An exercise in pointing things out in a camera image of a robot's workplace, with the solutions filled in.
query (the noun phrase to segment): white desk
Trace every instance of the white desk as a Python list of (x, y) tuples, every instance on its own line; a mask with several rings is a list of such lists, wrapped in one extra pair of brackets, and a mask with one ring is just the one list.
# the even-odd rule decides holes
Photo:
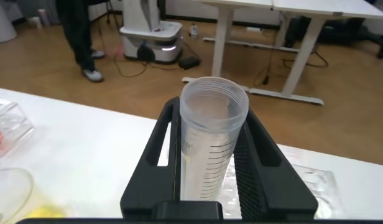
[[(120, 198), (155, 120), (3, 89), (0, 98), (18, 102), (36, 128), (2, 166), (30, 171), (77, 217), (121, 217)], [(383, 219), (383, 166), (279, 146), (292, 164), (334, 173), (347, 218)]]
[(289, 100), (297, 100), (308, 103), (323, 105), (324, 101), (319, 98), (293, 95), (299, 78), (316, 44), (327, 19), (345, 19), (349, 17), (382, 19), (383, 12), (370, 5), (364, 0), (273, 0), (275, 10), (287, 13), (296, 13), (311, 18), (307, 33), (302, 40), (299, 54), (292, 66), (290, 75), (281, 93), (260, 89), (250, 89), (250, 93), (274, 96)]
[[(212, 76), (221, 76), (222, 59), (224, 53), (224, 44), (226, 42), (233, 44), (249, 45), (253, 47), (266, 47), (298, 52), (295, 63), (288, 76), (282, 92), (260, 90), (257, 88), (249, 89), (242, 86), (246, 91), (252, 94), (274, 96), (288, 100), (297, 100), (316, 105), (323, 105), (324, 101), (319, 98), (293, 95), (298, 84), (299, 78), (305, 68), (307, 60), (311, 54), (321, 28), (327, 19), (347, 19), (349, 17), (360, 17), (370, 19), (383, 19), (383, 12), (370, 5), (365, 0), (196, 0), (206, 4), (213, 4), (218, 7), (218, 25), (216, 28), (216, 38), (204, 38), (204, 40), (215, 41), (215, 52), (212, 68)], [(239, 7), (260, 7), (282, 11), (284, 18), (280, 24), (280, 30), (277, 33), (274, 46), (263, 44), (251, 44), (247, 42), (229, 40), (230, 27), (233, 21), (233, 11)], [(311, 23), (308, 31), (302, 41), (301, 49), (290, 49), (282, 47), (284, 38), (288, 29), (292, 14), (299, 14), (311, 17)], [(189, 82), (192, 78), (184, 78), (184, 82)]]
[[(204, 40), (215, 41), (214, 59), (212, 66), (212, 76), (220, 77), (222, 72), (222, 61), (224, 53), (224, 45), (226, 42), (234, 44), (247, 44), (246, 42), (238, 42), (230, 40), (231, 26), (233, 23), (234, 10), (240, 7), (260, 7), (264, 9), (272, 8), (272, 0), (194, 0), (201, 1), (218, 8), (218, 23), (216, 25), (216, 38), (204, 38)], [(194, 78), (183, 78), (183, 82), (190, 82)]]

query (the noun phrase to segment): power adapter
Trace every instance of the power adapter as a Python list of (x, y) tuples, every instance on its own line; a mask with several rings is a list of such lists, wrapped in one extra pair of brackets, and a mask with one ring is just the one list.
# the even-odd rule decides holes
[(195, 66), (199, 66), (201, 63), (201, 60), (191, 56), (186, 59), (179, 60), (179, 67), (183, 68), (184, 70), (188, 70), (189, 68), (193, 68)]

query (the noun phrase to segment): wooden floor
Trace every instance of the wooden floor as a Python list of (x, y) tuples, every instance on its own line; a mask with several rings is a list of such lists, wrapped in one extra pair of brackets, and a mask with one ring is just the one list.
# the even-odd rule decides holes
[[(188, 29), (189, 22), (183, 22)], [(212, 36), (215, 24), (199, 24), (201, 36)], [(182, 77), (211, 73), (214, 44), (185, 37), (202, 58), (198, 68), (159, 70), (148, 66), (138, 77), (121, 77), (113, 58), (121, 40), (114, 25), (100, 20), (107, 57), (96, 61), (105, 82), (95, 84), (83, 78), (60, 26), (37, 30), (26, 24), (17, 27), (19, 37), (0, 44), (0, 88), (22, 91), (83, 105), (157, 118), (164, 103), (179, 96)], [(98, 23), (92, 27), (94, 47), (102, 49)], [(233, 27), (233, 36), (271, 44), (274, 32), (258, 34)], [(378, 46), (360, 42), (351, 47), (320, 45), (318, 51), (330, 63), (328, 68), (307, 67), (296, 94), (323, 99), (325, 106), (249, 95), (251, 108), (277, 143), (383, 164), (383, 60)], [(259, 72), (269, 63), (270, 50), (227, 45), (223, 76), (249, 87), (282, 89), (289, 70), (282, 59), (294, 54), (274, 52), (268, 85), (260, 85)], [(322, 63), (312, 55), (311, 63)], [(119, 62), (124, 75), (139, 73), (139, 63)], [(176, 65), (155, 65), (175, 68)]]

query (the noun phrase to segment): white wall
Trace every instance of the white wall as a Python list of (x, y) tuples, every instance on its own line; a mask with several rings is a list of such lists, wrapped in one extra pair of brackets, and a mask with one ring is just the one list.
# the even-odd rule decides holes
[[(168, 15), (174, 16), (218, 18), (216, 7), (192, 0), (167, 0), (166, 10)], [(234, 21), (278, 25), (279, 12), (250, 7), (240, 8), (235, 10)]]
[(19, 6), (16, 3), (5, 2), (3, 0), (0, 0), (0, 2), (10, 21), (23, 18), (23, 14), (21, 13)]
[[(378, 1), (376, 6), (383, 11), (383, 0)], [(364, 25), (367, 26), (371, 32), (383, 35), (383, 19), (367, 19), (364, 21)]]
[(90, 20), (92, 21), (92, 20), (96, 19), (97, 17), (103, 15), (106, 12), (107, 12), (106, 3), (101, 3), (101, 4), (94, 5), (94, 6), (90, 6), (90, 8), (89, 8)]

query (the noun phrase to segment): sneaker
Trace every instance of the sneaker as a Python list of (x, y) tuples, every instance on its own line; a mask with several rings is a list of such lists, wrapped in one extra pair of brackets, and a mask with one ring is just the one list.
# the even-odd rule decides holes
[(90, 70), (84, 69), (84, 70), (82, 70), (82, 74), (87, 79), (89, 79), (89, 81), (94, 82), (94, 83), (103, 82), (103, 80), (104, 80), (102, 74), (100, 74), (100, 72), (98, 72), (96, 70), (90, 71)]
[(91, 56), (93, 59), (101, 59), (101, 58), (104, 58), (106, 54), (102, 50), (92, 50)]

